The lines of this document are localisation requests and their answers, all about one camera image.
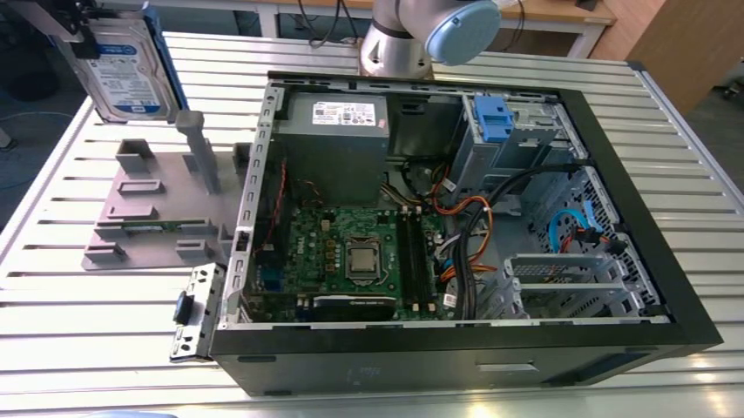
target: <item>aluminum table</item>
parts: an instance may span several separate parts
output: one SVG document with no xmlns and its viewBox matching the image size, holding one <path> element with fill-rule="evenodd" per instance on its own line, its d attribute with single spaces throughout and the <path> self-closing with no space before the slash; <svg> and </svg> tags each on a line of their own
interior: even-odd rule
<svg viewBox="0 0 744 418">
<path fill-rule="evenodd" d="M 218 148 L 254 137 L 269 70 L 357 73 L 347 46 L 183 33 L 166 40 Z M 591 388 L 251 400 L 214 364 L 167 361 L 189 269 L 80 267 L 122 139 L 186 150 L 164 123 L 103 125 L 88 100 L 0 236 L 0 415 L 118 408 L 219 418 L 744 415 L 744 199 L 648 75 L 620 62 L 493 53 L 434 70 L 438 79 L 585 92 L 724 344 Z"/>
</svg>

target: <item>metal bracket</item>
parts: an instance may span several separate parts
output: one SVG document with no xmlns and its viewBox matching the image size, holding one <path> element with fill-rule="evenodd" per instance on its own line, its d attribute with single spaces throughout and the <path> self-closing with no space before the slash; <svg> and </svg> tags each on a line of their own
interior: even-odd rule
<svg viewBox="0 0 744 418">
<path fill-rule="evenodd" d="M 86 11 L 95 9 L 92 0 L 10 0 L 8 5 L 44 35 L 71 44 L 78 58 L 100 58 L 94 33 L 87 27 Z"/>
<path fill-rule="evenodd" d="M 218 263 L 197 266 L 191 271 L 189 286 L 175 303 L 174 345 L 171 362 L 213 361 L 210 357 L 211 334 L 219 317 L 225 267 Z"/>
</svg>

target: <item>green circuit board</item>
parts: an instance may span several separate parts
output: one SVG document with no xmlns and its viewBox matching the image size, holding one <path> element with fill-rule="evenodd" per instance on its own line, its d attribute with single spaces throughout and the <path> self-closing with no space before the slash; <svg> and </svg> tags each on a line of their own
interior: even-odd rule
<svg viewBox="0 0 744 418">
<path fill-rule="evenodd" d="M 402 301 L 400 273 L 397 211 L 377 209 L 315 209 L 302 208 L 291 216 L 287 263 L 282 272 L 281 294 L 325 293 L 389 296 L 397 300 L 398 320 L 437 319 L 438 310 L 430 306 L 413 310 Z M 426 250 L 434 250 L 434 236 L 442 231 L 441 219 L 436 215 L 421 216 Z M 347 277 L 347 248 L 369 246 L 380 249 L 380 277 L 372 280 L 350 280 Z M 434 289 L 434 267 L 426 261 Z M 281 294 L 274 307 L 274 320 L 293 320 L 291 307 L 282 301 Z"/>
</svg>

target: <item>blue hard drive label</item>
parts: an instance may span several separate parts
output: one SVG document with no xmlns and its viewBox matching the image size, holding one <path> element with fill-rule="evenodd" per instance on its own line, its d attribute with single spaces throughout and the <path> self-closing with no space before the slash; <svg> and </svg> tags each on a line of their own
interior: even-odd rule
<svg viewBox="0 0 744 418">
<path fill-rule="evenodd" d="M 106 100 L 112 108 L 127 113 L 150 114 L 160 111 L 148 71 L 147 60 L 127 44 L 100 44 L 102 57 L 87 63 L 98 79 Z"/>
<path fill-rule="evenodd" d="M 138 55 L 138 49 L 131 45 L 99 44 L 98 50 L 104 55 Z"/>
</svg>

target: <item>hard drive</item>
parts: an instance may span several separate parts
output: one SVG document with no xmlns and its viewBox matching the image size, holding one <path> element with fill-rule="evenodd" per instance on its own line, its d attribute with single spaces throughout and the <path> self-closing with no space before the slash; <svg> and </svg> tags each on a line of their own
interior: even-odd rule
<svg viewBox="0 0 744 418">
<path fill-rule="evenodd" d="M 94 10 L 87 18 L 100 58 L 76 58 L 64 42 L 59 48 L 102 119 L 174 123 L 178 111 L 189 106 L 155 11 Z"/>
</svg>

